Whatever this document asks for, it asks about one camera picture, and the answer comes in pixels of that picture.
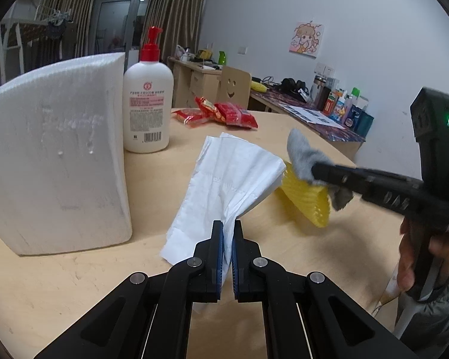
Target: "brown striped curtain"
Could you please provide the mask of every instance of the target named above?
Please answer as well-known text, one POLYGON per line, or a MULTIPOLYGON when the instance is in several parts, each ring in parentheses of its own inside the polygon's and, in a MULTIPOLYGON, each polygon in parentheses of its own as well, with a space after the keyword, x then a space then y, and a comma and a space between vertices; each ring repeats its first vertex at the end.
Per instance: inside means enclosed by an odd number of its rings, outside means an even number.
POLYGON ((175 54, 176 45, 197 52, 204 0, 150 0, 146 10, 141 44, 147 41, 148 28, 163 28, 159 38, 161 59, 175 54))
MULTIPOLYGON (((77 28, 75 57, 88 55, 88 37, 93 0, 41 0, 37 9, 37 20, 44 19, 51 9, 66 12, 71 9, 73 23, 77 28)), ((59 40, 38 40, 34 68, 58 61, 59 40)))

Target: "desk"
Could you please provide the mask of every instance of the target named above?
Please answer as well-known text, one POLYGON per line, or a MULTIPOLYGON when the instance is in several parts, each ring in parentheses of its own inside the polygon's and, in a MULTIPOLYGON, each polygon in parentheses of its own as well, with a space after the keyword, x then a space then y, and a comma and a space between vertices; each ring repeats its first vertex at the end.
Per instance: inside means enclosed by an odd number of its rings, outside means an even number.
MULTIPOLYGON (((60 255, 17 256, 0 240, 0 339, 15 359, 30 359, 135 271, 156 275, 170 265, 159 256, 188 187, 206 135, 228 131, 288 158, 286 140, 300 129, 311 146, 338 164, 352 162, 287 115, 253 112, 258 130, 207 123, 187 128, 171 120, 170 144, 152 154, 125 153, 133 236, 125 244, 60 255)), ((401 218, 354 199, 314 227, 280 189, 242 218, 244 235, 288 271, 325 273, 368 311, 398 261, 401 218)), ((259 303, 234 301, 231 273, 222 300, 193 314, 188 358, 265 358, 259 303)))
POLYGON ((173 90, 173 106, 177 108, 196 108, 195 97, 205 97, 216 101, 221 70, 208 70, 195 62, 182 62, 168 58, 168 67, 175 80, 173 90))
MULTIPOLYGON (((296 116, 291 112, 289 112, 288 110, 281 107, 281 103, 293 105, 295 107, 302 107, 308 109, 310 108, 307 107, 302 102, 296 101, 290 95, 280 93, 274 89, 268 89, 266 93, 260 93, 251 90, 249 96, 261 102, 274 112, 284 113, 290 115, 293 118, 296 118, 296 116)), ((358 149, 361 147, 362 143, 366 141, 362 136, 349 130, 348 128, 340 130, 339 128, 306 123, 300 119, 297 120, 299 120, 300 123, 303 123, 309 129, 311 129, 313 132, 317 133, 323 139, 327 140, 332 146, 336 147, 341 153, 343 153, 347 158, 350 158, 351 160, 354 159, 354 156, 358 151, 358 149)))

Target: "chair backrest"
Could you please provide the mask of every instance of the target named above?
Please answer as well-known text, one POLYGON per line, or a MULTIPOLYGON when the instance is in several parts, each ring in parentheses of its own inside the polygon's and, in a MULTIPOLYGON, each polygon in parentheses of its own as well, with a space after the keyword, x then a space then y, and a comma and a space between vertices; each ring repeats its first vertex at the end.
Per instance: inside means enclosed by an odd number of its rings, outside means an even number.
POLYGON ((243 109, 247 109, 250 87, 250 73, 223 66, 223 73, 221 74, 221 83, 216 101, 231 102, 240 105, 243 109))

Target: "cartoon girl picture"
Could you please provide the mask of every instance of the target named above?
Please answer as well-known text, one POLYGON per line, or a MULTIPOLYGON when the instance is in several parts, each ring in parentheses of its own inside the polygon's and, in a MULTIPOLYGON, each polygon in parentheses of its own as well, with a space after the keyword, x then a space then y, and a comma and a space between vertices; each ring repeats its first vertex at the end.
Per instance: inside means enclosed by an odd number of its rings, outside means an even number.
POLYGON ((289 51, 316 56, 321 43, 323 29, 321 24, 298 23, 295 28, 295 36, 291 40, 289 51))

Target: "pump nozzle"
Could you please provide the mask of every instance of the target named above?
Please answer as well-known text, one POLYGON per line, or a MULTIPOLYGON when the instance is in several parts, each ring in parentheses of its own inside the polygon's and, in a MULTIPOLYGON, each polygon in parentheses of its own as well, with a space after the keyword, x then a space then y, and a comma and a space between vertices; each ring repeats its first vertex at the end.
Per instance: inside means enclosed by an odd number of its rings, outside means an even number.
POLYGON ((140 61, 157 62, 160 59, 160 49, 158 48, 157 38, 163 32, 162 28, 150 27, 148 30, 148 43, 141 49, 140 61))

